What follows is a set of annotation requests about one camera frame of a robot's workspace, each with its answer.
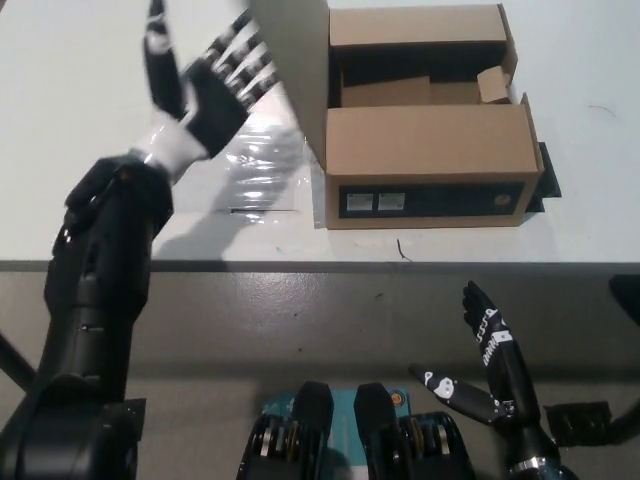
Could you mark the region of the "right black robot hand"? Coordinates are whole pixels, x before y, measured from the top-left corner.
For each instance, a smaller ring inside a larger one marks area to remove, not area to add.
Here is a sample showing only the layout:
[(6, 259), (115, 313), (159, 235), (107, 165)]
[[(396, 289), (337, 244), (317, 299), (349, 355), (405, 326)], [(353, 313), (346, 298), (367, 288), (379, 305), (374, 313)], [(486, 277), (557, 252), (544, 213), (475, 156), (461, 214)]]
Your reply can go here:
[(499, 308), (473, 281), (463, 288), (463, 318), (478, 345), (489, 389), (413, 363), (409, 372), (438, 401), (498, 431), (537, 428), (541, 412), (519, 344)]

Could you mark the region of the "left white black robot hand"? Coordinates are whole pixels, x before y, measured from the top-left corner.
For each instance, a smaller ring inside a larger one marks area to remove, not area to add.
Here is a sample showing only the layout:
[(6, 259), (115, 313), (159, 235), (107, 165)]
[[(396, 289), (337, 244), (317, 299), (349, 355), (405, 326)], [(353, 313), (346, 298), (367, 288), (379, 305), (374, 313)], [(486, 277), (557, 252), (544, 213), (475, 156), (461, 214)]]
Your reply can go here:
[(179, 70), (165, 4), (149, 3), (142, 44), (151, 100), (194, 137), (208, 158), (228, 145), (249, 110), (279, 83), (275, 71), (264, 73), (272, 63), (268, 51), (247, 61), (264, 45), (258, 33), (231, 47), (251, 21), (250, 12), (242, 12), (202, 55)]

